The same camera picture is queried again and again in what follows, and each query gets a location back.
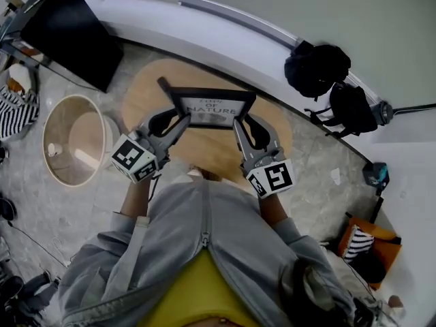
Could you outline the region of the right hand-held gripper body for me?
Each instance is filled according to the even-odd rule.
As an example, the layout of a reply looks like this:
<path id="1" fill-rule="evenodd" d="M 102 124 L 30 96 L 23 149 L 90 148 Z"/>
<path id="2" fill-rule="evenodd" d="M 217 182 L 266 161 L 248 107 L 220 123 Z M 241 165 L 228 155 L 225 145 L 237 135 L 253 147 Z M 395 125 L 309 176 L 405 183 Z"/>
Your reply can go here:
<path id="1" fill-rule="evenodd" d="M 240 168 L 259 198 L 267 198 L 295 186 L 292 162 L 284 155 L 283 149 L 244 160 Z"/>

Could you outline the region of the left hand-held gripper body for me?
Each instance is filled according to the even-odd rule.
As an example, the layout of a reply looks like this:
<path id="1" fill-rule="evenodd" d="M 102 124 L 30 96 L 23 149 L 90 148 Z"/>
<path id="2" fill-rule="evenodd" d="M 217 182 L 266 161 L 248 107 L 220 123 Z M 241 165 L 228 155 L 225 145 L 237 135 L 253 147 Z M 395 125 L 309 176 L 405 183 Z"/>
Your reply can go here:
<path id="1" fill-rule="evenodd" d="M 112 165 L 133 183 L 153 176 L 169 162 L 170 134 L 158 136 L 145 127 L 122 134 L 116 142 Z"/>

